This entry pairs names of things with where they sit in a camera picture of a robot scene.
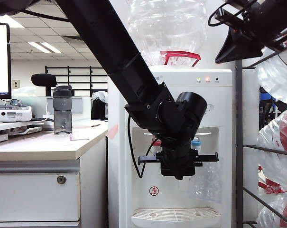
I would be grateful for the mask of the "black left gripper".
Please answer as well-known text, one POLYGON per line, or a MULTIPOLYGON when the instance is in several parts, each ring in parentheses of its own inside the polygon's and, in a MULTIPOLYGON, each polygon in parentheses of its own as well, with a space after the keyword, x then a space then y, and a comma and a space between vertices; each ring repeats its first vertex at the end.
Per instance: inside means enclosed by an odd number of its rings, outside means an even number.
POLYGON ((140 156, 138 165, 142 163, 160 163, 163 176, 174 176, 182 180, 184 176, 194 176, 195 167, 203 167, 204 162, 218 162, 218 153, 200 155, 191 144, 182 144, 176 147, 161 146, 161 151, 153 156, 140 156))

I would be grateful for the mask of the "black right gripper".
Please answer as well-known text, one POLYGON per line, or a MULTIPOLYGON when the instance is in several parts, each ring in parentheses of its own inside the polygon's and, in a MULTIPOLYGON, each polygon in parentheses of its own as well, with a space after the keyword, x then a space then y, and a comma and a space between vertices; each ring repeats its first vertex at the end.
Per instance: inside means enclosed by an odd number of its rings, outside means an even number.
POLYGON ((287 35, 278 39, 287 28, 287 4, 233 4, 242 10, 242 20, 232 19, 227 38, 215 58, 216 63, 261 57, 263 47, 284 49, 287 35))

